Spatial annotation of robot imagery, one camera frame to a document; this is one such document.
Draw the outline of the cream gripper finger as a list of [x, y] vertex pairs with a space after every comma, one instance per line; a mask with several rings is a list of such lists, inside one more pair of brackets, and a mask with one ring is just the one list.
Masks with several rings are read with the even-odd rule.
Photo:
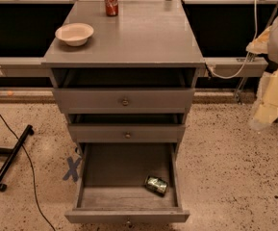
[[246, 51], [253, 54], [266, 54], [269, 41], [270, 27], [267, 27], [257, 38], [253, 39], [247, 46]]
[[260, 79], [257, 100], [252, 107], [249, 125], [254, 130], [263, 130], [278, 118], [278, 69], [265, 72]]

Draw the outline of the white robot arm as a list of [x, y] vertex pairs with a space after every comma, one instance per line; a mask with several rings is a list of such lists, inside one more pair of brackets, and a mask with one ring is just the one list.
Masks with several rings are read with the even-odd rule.
[[[247, 45], [246, 50], [254, 54], [267, 54], [272, 62], [278, 64], [278, 16]], [[249, 124], [252, 129], [262, 130], [278, 118], [278, 69], [261, 77], [258, 93]]]

